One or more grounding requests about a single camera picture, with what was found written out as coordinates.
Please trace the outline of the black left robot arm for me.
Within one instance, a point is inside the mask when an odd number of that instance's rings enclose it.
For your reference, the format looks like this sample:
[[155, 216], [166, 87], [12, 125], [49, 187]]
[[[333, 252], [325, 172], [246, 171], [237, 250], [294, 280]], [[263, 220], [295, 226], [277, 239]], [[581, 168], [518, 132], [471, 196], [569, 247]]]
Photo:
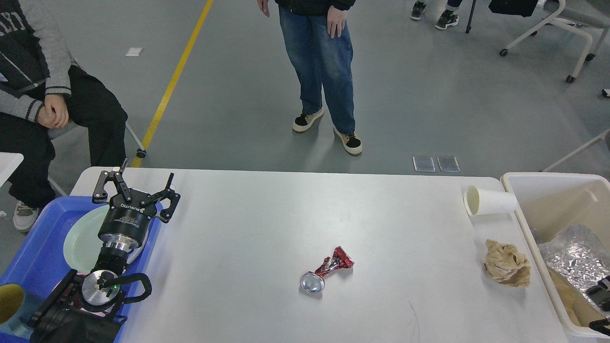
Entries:
[[128, 187], [123, 171], [102, 171], [94, 187], [92, 202], [109, 205], [96, 263], [86, 274], [70, 269], [54, 287], [29, 320], [31, 343], [112, 343], [128, 319], [120, 309], [151, 295], [150, 278], [127, 269], [144, 251], [153, 219], [168, 223], [181, 196], [172, 189], [174, 173], [150, 194]]

